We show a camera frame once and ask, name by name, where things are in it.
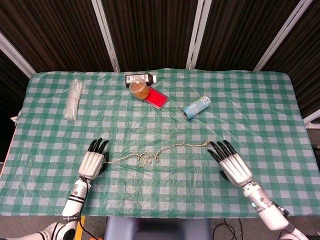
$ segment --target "bundle of straws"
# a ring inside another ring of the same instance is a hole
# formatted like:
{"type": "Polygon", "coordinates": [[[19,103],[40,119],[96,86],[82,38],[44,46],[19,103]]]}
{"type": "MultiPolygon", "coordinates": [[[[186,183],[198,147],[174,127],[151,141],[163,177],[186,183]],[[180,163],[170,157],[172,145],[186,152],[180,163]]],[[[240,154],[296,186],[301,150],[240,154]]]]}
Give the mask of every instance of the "bundle of straws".
{"type": "Polygon", "coordinates": [[[85,83],[75,79],[70,84],[69,95],[66,100],[66,107],[64,117],[68,120],[74,121],[77,118],[78,104],[81,94],[84,90],[85,83]]]}

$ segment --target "floor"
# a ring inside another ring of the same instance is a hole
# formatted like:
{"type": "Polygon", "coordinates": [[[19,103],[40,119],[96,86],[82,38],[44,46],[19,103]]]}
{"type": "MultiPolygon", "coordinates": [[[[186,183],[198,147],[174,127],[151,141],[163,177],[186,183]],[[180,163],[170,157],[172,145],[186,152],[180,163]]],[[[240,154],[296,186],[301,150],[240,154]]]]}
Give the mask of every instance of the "floor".
{"type": "MultiPolygon", "coordinates": [[[[308,130],[308,135],[311,144],[320,145],[320,129],[308,130]]],[[[103,237],[106,227],[106,217],[91,216],[85,218],[84,227],[97,237],[103,237]]],[[[16,217],[16,216],[0,216],[0,238],[19,238],[28,234],[38,232],[45,229],[48,225],[54,222],[61,222],[60,216],[35,216],[35,217],[16,217]]],[[[241,228],[237,219],[227,219],[236,231],[236,237],[241,240],[241,228]]],[[[320,235],[320,216],[293,216],[289,217],[289,221],[293,223],[306,235],[320,235]]],[[[267,229],[260,218],[241,219],[243,227],[244,240],[276,240],[279,232],[272,232],[267,229]]],[[[211,229],[213,229],[223,219],[212,219],[211,229]]],[[[230,230],[226,226],[221,226],[216,229],[214,239],[230,240],[233,238],[230,230]]],[[[89,240],[90,236],[85,232],[82,234],[82,240],[89,240]]]]}

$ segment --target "soda can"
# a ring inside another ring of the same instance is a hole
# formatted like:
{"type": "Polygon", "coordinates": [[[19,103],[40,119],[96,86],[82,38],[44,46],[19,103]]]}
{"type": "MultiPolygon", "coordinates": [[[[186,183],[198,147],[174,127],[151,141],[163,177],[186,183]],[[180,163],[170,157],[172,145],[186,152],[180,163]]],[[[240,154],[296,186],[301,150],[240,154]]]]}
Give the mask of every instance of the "soda can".
{"type": "Polygon", "coordinates": [[[194,101],[190,106],[183,109],[183,117],[187,120],[192,119],[195,115],[209,107],[211,100],[208,96],[204,95],[198,100],[194,101]]]}

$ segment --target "plastic jar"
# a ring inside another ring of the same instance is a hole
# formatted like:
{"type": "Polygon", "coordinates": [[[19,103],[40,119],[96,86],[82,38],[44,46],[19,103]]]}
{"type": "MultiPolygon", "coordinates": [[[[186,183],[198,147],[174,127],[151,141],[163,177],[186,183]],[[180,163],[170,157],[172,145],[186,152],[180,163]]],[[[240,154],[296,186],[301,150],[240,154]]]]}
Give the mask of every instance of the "plastic jar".
{"type": "Polygon", "coordinates": [[[130,83],[129,89],[132,94],[140,100],[145,99],[150,93],[149,87],[141,78],[135,79],[132,83],[130,83]]]}

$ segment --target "robotic hand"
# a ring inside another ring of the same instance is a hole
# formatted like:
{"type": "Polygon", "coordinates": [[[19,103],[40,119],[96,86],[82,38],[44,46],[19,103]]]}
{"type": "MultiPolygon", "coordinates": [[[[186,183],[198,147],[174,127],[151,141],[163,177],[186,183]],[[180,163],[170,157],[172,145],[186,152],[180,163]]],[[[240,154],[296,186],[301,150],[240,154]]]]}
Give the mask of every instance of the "robotic hand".
{"type": "Polygon", "coordinates": [[[77,222],[81,220],[81,213],[91,187],[90,181],[102,174],[109,160],[109,153],[103,151],[109,142],[102,142],[102,138],[93,140],[88,151],[84,154],[78,173],[79,180],[75,182],[73,190],[64,206],[62,217],[65,225],[55,222],[45,230],[21,238],[0,238],[0,240],[73,240],[76,234],[77,222]]]}
{"type": "Polygon", "coordinates": [[[219,147],[211,141],[210,144],[217,154],[210,149],[207,150],[223,169],[220,171],[223,178],[243,189],[243,195],[270,230],[284,232],[280,237],[281,240],[308,240],[303,233],[288,222],[274,202],[269,199],[263,187],[253,182],[254,175],[251,169],[232,145],[226,140],[223,142],[228,149],[219,141],[217,142],[219,147]]]}

